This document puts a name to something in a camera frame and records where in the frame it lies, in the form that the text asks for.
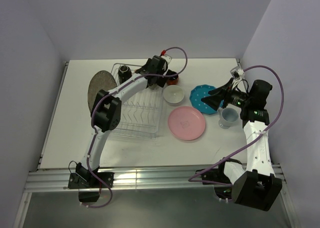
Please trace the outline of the blue polka dot plate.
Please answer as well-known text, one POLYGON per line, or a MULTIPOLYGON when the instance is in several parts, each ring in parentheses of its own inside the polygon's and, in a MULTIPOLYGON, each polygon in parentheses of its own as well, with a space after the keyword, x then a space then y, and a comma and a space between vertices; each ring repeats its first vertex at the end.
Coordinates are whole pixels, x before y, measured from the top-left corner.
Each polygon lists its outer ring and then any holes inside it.
POLYGON ((202 98, 209 96, 209 91, 216 87, 208 84, 197 85, 191 90, 189 100, 193 108, 205 115, 216 115, 218 112, 202 101, 202 98))

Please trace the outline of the light blue footed cup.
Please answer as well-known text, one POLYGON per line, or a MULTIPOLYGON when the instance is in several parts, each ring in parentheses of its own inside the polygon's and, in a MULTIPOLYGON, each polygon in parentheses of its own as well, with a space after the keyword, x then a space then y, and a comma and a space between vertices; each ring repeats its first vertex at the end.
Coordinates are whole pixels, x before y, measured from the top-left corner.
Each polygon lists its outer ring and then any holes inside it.
POLYGON ((229 129, 235 126, 239 121, 239 114, 233 108, 219 108, 217 110, 219 115, 218 124, 222 129, 229 129))

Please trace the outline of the black mug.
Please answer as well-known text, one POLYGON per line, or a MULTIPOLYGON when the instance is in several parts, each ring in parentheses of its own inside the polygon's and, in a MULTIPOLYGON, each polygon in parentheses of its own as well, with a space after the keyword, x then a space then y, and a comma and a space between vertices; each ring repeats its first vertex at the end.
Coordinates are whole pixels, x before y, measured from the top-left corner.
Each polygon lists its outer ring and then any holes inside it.
POLYGON ((127 65, 122 65, 118 69, 118 78, 119 78, 119 83, 123 84, 126 82, 128 79, 132 77, 132 71, 129 66, 127 65))

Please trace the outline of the speckled grey plate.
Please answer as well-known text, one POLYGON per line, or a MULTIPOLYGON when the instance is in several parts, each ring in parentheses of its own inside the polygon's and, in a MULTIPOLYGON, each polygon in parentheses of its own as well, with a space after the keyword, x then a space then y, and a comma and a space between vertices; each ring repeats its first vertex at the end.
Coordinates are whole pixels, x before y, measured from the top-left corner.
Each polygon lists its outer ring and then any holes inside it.
POLYGON ((109 91, 115 87, 117 87, 117 82, 110 72, 106 70, 97 72, 90 80, 88 86, 87 103, 89 110, 93 109, 94 101, 100 90, 109 91))

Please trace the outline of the small olive green cup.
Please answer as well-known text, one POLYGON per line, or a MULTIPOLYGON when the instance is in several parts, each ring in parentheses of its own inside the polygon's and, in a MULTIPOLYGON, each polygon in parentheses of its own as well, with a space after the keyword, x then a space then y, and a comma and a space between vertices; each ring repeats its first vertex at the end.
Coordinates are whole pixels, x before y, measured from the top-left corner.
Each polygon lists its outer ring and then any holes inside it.
POLYGON ((149 89, 150 90, 157 90, 158 89, 158 86, 156 85, 156 84, 154 84, 154 85, 151 85, 150 87, 149 87, 149 89))

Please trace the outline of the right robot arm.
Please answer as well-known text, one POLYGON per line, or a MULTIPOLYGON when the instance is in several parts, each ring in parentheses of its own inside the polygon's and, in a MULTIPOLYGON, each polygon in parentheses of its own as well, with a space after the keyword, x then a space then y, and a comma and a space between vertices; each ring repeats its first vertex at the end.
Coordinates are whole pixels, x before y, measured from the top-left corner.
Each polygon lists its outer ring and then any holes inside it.
POLYGON ((227 111, 228 105, 241 109, 240 119, 245 133, 247 164, 243 167, 239 160, 228 158, 201 175, 210 182, 230 186, 230 191, 220 193, 219 198, 228 198, 235 204, 269 211, 282 189, 282 180, 277 178, 270 158, 267 127, 269 113, 265 109, 272 85, 264 80, 254 81, 249 92, 236 88, 231 78, 226 84, 209 91, 202 101, 219 114, 227 111))

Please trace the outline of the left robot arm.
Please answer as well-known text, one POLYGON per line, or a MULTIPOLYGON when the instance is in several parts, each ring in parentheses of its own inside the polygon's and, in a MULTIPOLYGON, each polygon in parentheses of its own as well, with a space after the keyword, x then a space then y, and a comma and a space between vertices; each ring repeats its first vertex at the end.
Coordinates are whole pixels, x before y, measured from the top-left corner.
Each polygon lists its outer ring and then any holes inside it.
POLYGON ((98 170, 105 143, 121 121, 122 105, 135 94, 150 88, 164 87, 173 77, 168 68, 171 57, 163 51, 160 55, 148 58, 146 63, 132 71, 123 64, 117 70, 118 80, 107 71, 100 71, 91 79, 88 89, 92 140, 82 160, 75 168, 76 178, 86 188, 98 183, 98 170))

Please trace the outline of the black and orange cup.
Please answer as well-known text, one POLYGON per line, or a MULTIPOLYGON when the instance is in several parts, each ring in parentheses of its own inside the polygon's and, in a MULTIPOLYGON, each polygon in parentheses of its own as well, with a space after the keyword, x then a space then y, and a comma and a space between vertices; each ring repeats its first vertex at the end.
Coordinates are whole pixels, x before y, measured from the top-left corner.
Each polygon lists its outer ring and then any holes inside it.
POLYGON ((171 86, 171 85, 177 85, 178 82, 179 82, 179 76, 175 75, 173 77, 168 78, 167 81, 166 81, 166 84, 168 86, 171 86))

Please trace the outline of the white bowl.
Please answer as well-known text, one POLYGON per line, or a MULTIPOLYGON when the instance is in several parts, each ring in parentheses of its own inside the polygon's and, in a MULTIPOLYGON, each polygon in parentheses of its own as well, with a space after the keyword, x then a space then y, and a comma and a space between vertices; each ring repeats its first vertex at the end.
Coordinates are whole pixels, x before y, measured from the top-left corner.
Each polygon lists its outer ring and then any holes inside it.
POLYGON ((163 99, 170 106, 180 105, 185 97, 184 90, 178 85, 169 85, 163 90, 163 99))

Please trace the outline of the pink plate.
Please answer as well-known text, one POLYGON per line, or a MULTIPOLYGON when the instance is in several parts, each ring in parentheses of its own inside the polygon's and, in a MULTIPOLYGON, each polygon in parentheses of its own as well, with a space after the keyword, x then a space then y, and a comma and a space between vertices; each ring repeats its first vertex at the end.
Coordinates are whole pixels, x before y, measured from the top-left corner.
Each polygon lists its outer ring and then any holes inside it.
POLYGON ((206 129, 202 113, 191 106, 175 108, 168 116, 167 125, 173 136, 192 141, 199 138, 206 129))

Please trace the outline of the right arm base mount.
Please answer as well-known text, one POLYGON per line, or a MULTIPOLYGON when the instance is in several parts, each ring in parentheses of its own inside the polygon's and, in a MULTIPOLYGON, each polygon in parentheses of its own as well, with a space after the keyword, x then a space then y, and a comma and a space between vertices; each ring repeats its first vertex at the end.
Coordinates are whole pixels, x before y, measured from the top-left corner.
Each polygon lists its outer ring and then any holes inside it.
MULTIPOLYGON (((231 185, 230 179, 219 168, 213 168, 200 176, 201 180, 231 185)), ((219 186, 214 188, 214 194, 219 201, 226 203, 232 200, 232 188, 230 186, 219 186)))

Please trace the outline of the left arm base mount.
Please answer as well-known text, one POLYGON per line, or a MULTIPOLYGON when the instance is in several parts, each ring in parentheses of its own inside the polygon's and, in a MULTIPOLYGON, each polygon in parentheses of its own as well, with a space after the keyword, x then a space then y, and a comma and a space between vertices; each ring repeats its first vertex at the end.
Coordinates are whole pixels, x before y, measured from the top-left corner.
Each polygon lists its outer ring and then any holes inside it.
POLYGON ((107 188, 97 178, 90 173, 88 179, 83 179, 76 172, 72 172, 69 176, 67 188, 70 190, 78 190, 78 199, 80 202, 91 205, 98 201, 102 188, 107 188))

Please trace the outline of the aluminium mounting rail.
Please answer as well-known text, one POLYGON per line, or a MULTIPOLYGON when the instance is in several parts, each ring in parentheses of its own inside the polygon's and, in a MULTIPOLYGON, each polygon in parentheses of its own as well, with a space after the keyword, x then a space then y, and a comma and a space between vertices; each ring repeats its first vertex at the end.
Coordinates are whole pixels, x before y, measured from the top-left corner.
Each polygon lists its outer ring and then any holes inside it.
MULTIPOLYGON (((112 190, 149 190, 198 188, 200 182, 189 182, 188 178, 205 165, 115 167, 103 168, 102 172, 112 172, 112 190)), ((67 192, 70 172, 65 169, 49 169, 30 172, 23 191, 25 193, 67 192)))

